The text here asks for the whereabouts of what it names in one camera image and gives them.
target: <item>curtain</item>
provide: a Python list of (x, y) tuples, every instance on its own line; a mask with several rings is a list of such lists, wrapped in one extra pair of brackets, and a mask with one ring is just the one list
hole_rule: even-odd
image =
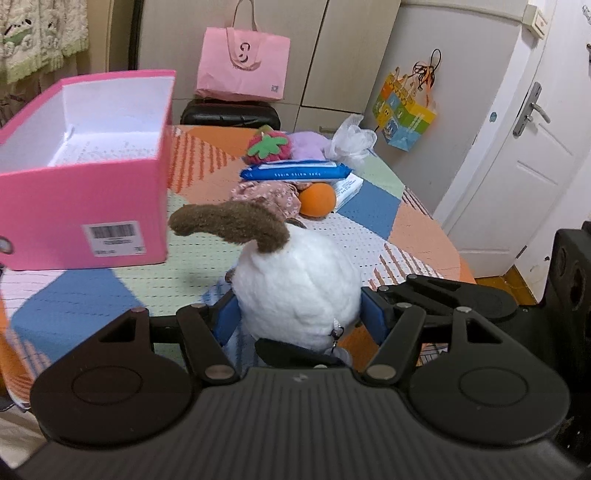
[(86, 0), (0, 0), (0, 127), (87, 48)]

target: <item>pink tote bag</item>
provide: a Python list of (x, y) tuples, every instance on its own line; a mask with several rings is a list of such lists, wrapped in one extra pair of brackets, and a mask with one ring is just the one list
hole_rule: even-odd
[(195, 92), (220, 100), (283, 98), (290, 39), (259, 31), (252, 5), (252, 30), (235, 30), (238, 0), (231, 25), (208, 27), (203, 39)]

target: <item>pink shoe box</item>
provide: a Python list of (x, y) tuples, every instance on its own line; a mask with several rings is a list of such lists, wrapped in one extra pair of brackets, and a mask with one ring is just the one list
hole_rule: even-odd
[(63, 79), (0, 130), (0, 263), (60, 270), (166, 260), (175, 75)]

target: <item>blue wet wipes package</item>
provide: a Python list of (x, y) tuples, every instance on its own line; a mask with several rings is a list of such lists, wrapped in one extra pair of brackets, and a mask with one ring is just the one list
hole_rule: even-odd
[(323, 160), (280, 160), (251, 165), (240, 172), (244, 180), (299, 180), (333, 182), (345, 179), (351, 169), (344, 164)]

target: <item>orange fruit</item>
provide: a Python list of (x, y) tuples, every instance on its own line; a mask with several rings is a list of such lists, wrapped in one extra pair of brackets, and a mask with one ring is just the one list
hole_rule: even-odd
[(324, 217), (336, 205), (336, 193), (328, 183), (313, 183), (300, 193), (300, 213), (308, 217)]

